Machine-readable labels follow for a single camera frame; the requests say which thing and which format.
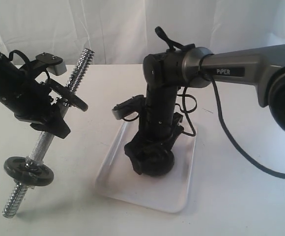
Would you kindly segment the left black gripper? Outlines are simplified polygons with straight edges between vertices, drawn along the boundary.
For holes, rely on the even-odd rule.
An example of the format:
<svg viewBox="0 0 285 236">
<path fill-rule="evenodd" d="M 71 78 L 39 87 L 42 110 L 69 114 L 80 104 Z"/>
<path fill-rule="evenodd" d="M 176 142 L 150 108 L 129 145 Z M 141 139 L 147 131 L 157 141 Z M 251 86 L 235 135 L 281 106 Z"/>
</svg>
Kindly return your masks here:
<svg viewBox="0 0 285 236">
<path fill-rule="evenodd" d="M 59 103 L 54 108 L 47 83 L 38 83 L 26 73 L 17 73 L 12 76 L 12 84 L 12 112 L 16 119 L 31 123 L 34 130 L 48 132 L 61 139 L 70 134 L 71 130 L 63 118 L 68 107 Z"/>
</svg>

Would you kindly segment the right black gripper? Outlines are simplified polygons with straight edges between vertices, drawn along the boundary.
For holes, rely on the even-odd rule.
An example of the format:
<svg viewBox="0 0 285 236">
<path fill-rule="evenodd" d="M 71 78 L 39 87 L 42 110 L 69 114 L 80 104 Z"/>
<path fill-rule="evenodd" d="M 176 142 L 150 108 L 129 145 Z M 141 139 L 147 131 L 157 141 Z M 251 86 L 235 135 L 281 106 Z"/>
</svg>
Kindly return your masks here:
<svg viewBox="0 0 285 236">
<path fill-rule="evenodd" d="M 133 170 L 138 175 L 142 175 L 142 153 L 145 146 L 171 148 L 184 131 L 184 127 L 180 125 L 183 121 L 183 115 L 172 109 L 143 108 L 139 116 L 138 132 L 124 146 L 124 152 L 129 157 Z"/>
</svg>

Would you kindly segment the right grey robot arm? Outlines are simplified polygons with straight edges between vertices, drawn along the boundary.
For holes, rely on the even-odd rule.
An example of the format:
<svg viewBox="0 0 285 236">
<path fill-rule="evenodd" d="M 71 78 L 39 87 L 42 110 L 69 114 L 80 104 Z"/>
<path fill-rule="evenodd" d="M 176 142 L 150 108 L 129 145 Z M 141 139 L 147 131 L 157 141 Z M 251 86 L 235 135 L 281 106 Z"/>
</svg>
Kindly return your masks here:
<svg viewBox="0 0 285 236">
<path fill-rule="evenodd" d="M 141 175 L 162 176 L 174 165 L 172 147 L 185 133 L 181 122 L 189 118 L 182 106 L 176 112 L 181 90 L 216 87 L 218 82 L 251 85 L 261 107 L 268 107 L 285 131 L 285 44 L 214 54 L 204 47 L 150 54 L 143 61 L 146 95 L 126 101 L 126 114 L 138 114 L 139 129 L 125 145 L 133 170 Z"/>
</svg>

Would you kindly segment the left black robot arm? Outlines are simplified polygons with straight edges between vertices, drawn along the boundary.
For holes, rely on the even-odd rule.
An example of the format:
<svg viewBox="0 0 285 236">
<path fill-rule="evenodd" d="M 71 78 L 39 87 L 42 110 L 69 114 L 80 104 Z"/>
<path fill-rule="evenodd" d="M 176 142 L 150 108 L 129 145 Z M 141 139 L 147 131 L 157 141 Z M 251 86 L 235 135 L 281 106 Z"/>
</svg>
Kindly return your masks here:
<svg viewBox="0 0 285 236">
<path fill-rule="evenodd" d="M 50 82 L 38 83 L 36 77 L 46 72 L 46 66 L 33 67 L 34 62 L 15 50 L 8 57 L 0 52 L 0 103 L 14 117 L 30 123 L 38 131 L 66 138 L 70 128 L 64 121 L 60 108 L 53 104 Z"/>
</svg>

